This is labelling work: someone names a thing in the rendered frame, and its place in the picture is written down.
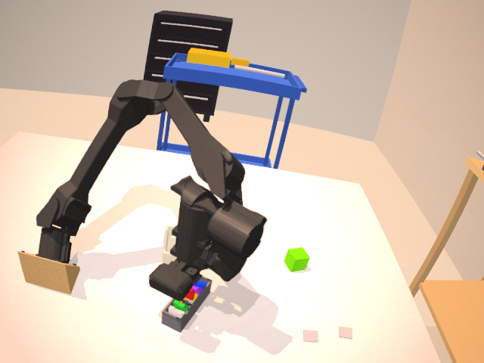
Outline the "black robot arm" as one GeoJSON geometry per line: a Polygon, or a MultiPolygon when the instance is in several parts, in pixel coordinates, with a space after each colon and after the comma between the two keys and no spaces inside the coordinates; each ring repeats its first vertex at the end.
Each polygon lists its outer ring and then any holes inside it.
{"type": "Polygon", "coordinates": [[[201,122],[181,91],[171,82],[130,79],[122,82],[108,107],[107,119],[71,179],[56,189],[36,217],[42,227],[38,257],[69,264],[70,236],[76,236],[92,210],[88,194],[124,134],[147,115],[166,111],[188,143],[200,179],[210,191],[186,176],[171,185],[181,197],[178,225],[193,235],[210,234],[197,267],[206,265],[223,281],[239,274],[256,252],[268,218],[243,206],[243,164],[201,122]],[[217,197],[224,202],[220,202],[217,197]],[[55,226],[60,228],[57,228],[55,226]]]}

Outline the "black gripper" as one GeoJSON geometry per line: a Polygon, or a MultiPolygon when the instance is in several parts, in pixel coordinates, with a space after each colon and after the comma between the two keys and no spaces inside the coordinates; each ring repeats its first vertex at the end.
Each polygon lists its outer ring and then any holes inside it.
{"type": "Polygon", "coordinates": [[[178,224],[173,228],[172,235],[176,242],[170,249],[170,254],[177,259],[168,265],[159,264],[149,275],[149,285],[179,301],[188,295],[193,285],[203,276],[200,274],[203,269],[197,267],[197,262],[205,250],[204,247],[210,245],[212,240],[210,234],[186,233],[178,224]]]}

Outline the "red fuse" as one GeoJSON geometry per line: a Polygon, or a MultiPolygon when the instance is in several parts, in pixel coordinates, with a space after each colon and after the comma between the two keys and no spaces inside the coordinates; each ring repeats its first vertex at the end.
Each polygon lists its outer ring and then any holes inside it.
{"type": "Polygon", "coordinates": [[[194,298],[195,291],[196,290],[190,289],[188,295],[185,296],[185,298],[189,299],[188,302],[193,303],[193,301],[194,301],[193,298],[194,298]]]}

